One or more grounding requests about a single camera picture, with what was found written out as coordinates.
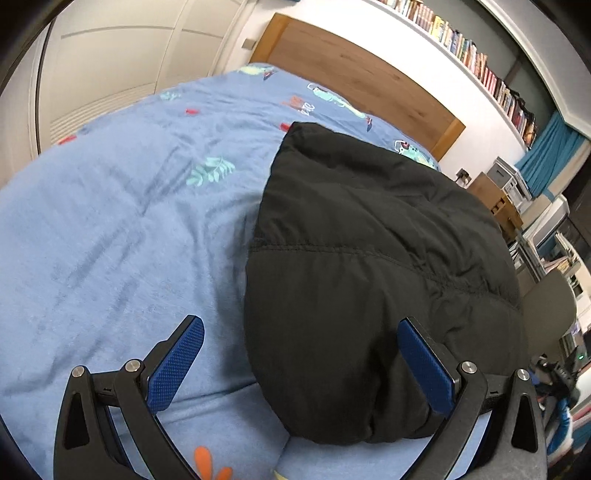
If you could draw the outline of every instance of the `orange flower print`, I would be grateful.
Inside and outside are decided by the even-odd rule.
[[[201,480],[214,480],[212,454],[206,447],[195,448],[194,453],[197,474]],[[234,471],[230,467],[222,468],[216,475],[215,480],[232,480]]]

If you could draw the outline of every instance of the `stitched seam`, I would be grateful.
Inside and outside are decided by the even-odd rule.
[[[300,251],[300,252],[308,252],[308,253],[327,253],[327,254],[341,253],[341,254],[347,254],[347,255],[366,255],[369,257],[376,257],[376,258],[380,258],[382,260],[386,260],[388,262],[391,262],[399,267],[405,268],[406,270],[409,270],[421,277],[424,277],[424,278],[427,278],[431,281],[434,281],[435,283],[437,283],[438,285],[441,285],[442,287],[453,288],[455,290],[460,290],[465,293],[475,294],[479,297],[490,297],[494,300],[500,301],[501,303],[510,307],[515,312],[521,314],[521,312],[518,308],[516,308],[513,304],[509,303],[503,297],[500,297],[500,296],[493,294],[489,291],[474,290],[474,289],[468,288],[463,285],[458,285],[453,282],[446,281],[445,279],[438,277],[436,275],[424,272],[422,270],[415,270],[413,267],[411,267],[409,265],[405,265],[402,262],[396,260],[393,257],[390,257],[387,254],[383,254],[381,252],[376,252],[373,250],[364,250],[364,249],[355,248],[355,247],[331,247],[328,245],[313,245],[313,244],[290,244],[290,245],[265,244],[265,245],[252,246],[250,248],[251,252],[257,252],[257,251],[263,251],[263,250],[267,250],[267,251]]]

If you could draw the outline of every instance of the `storage box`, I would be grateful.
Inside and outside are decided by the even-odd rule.
[[[525,210],[527,200],[531,200],[531,193],[519,170],[497,157],[486,175],[507,194],[519,213]]]

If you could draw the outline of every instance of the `blue curtain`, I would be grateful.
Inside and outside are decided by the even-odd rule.
[[[564,123],[562,115],[554,112],[550,122],[532,149],[517,162],[532,196],[539,196],[558,176],[584,137]]]

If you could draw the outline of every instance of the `wooden headboard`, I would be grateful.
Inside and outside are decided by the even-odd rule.
[[[437,160],[465,126],[415,81],[367,50],[314,25],[275,14],[252,54],[323,85],[415,139]]]

